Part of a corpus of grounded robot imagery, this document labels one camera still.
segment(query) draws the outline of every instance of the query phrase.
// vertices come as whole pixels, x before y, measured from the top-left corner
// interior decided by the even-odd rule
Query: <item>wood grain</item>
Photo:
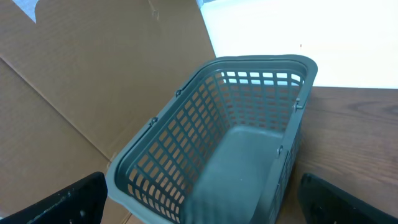
[[[315,87],[302,133],[278,223],[305,223],[304,172],[398,217],[398,90]]]

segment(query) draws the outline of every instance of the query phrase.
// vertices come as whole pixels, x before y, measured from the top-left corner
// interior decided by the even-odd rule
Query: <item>cardboard box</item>
[[[0,217],[106,166],[214,58],[195,0],[0,0]],[[108,200],[104,223],[128,216]]]

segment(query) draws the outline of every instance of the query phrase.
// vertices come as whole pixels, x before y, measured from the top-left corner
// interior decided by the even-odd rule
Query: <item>green plastic basket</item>
[[[316,74],[299,55],[206,63],[112,162],[109,196],[146,223],[274,223]]]

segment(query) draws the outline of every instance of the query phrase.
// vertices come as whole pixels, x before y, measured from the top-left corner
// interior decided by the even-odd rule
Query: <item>empty basket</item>
[[[208,62],[112,162],[109,196],[146,223],[274,223],[316,74],[299,55]]]

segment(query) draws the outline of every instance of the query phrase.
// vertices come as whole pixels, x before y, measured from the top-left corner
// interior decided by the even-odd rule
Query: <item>brown wooden surface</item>
[[[278,223],[305,223],[304,172],[398,217],[398,90],[315,87],[302,133]]]

